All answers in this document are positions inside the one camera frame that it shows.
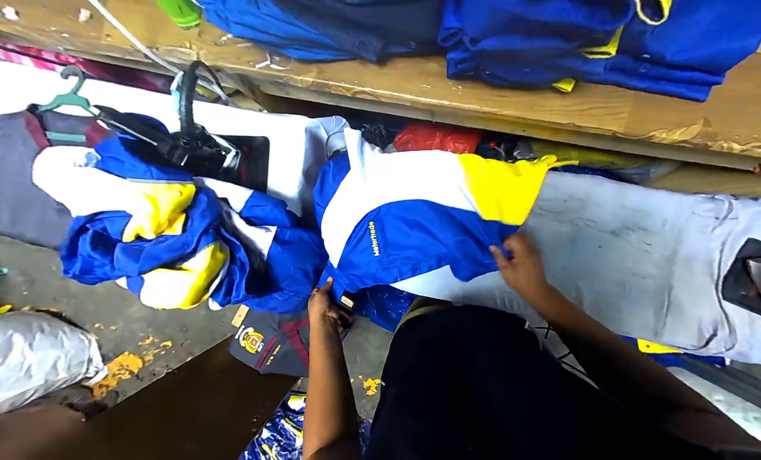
clothes hanger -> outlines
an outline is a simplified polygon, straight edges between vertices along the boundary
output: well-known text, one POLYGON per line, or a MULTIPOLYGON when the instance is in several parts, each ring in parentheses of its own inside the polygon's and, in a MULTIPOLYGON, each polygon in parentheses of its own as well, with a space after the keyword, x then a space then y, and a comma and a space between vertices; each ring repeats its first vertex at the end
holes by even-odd
MULTIPOLYGON (((85 83, 85 74, 77 66, 65 66, 60 72, 60 77, 64 79, 68 79, 71 75, 76 75, 77 77, 74 87, 64 94, 57 95, 51 102, 48 102, 48 104, 37 107, 38 113, 54 110, 62 106, 77 106, 82 107, 83 110, 86 110, 89 114, 93 115, 93 112, 91 112, 91 102, 77 94, 79 89, 81 89, 82 85, 85 83)), ((51 141, 85 142, 85 136, 83 134, 46 131, 45 137, 51 141)))

black fabric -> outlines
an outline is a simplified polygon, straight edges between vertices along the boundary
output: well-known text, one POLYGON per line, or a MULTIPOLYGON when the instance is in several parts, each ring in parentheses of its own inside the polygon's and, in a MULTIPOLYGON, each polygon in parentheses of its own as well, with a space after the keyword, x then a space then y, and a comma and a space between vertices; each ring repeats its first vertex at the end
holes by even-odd
POLYGON ((562 368, 525 321, 457 307, 406 321, 365 458, 716 458, 562 368))
POLYGON ((752 280, 747 261, 761 259, 761 240, 747 239, 724 275, 721 296, 724 300, 761 316, 761 294, 752 280))
POLYGON ((403 46, 416 54, 440 52, 436 40, 442 0, 273 0, 275 5, 338 46, 382 61, 403 46))

embroidered logo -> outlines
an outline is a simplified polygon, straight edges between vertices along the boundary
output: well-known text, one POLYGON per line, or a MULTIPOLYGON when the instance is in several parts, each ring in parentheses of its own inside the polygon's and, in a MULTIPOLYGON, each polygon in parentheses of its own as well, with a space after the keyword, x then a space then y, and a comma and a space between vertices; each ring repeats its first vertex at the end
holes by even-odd
POLYGON ((252 328, 246 328, 241 331, 238 337, 238 343, 244 347, 245 350, 256 353, 264 348, 264 335, 256 332, 252 328))
POLYGON ((369 221, 369 238, 372 239, 372 252, 375 253, 375 257, 380 256, 380 248, 378 247, 378 234, 375 232, 375 221, 369 221))

red plastic bag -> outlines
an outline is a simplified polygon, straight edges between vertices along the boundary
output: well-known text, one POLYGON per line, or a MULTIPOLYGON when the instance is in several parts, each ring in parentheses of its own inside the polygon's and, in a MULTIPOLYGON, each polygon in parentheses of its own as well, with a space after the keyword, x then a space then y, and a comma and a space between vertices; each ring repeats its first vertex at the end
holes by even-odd
POLYGON ((409 123, 394 138, 398 152, 443 150, 452 153, 474 153, 485 131, 450 124, 416 121, 409 123))

wooden table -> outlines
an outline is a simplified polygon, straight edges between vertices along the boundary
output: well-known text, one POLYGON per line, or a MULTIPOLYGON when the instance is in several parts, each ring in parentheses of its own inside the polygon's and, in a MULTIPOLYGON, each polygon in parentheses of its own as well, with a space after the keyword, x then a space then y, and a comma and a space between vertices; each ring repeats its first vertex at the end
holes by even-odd
MULTIPOLYGON (((0 1, 0 10, 6 3, 0 1)), ((0 40, 128 66, 157 69, 97 11, 78 21, 85 0, 8 2, 0 40)), ((704 103, 578 83, 573 92, 494 88, 446 79, 443 58, 395 58, 384 66, 352 60, 309 64, 273 57, 209 23, 182 30, 153 0, 111 0, 111 12, 162 58, 202 59, 267 110, 283 98, 406 115, 586 146, 761 172, 761 48, 729 72, 704 103)))

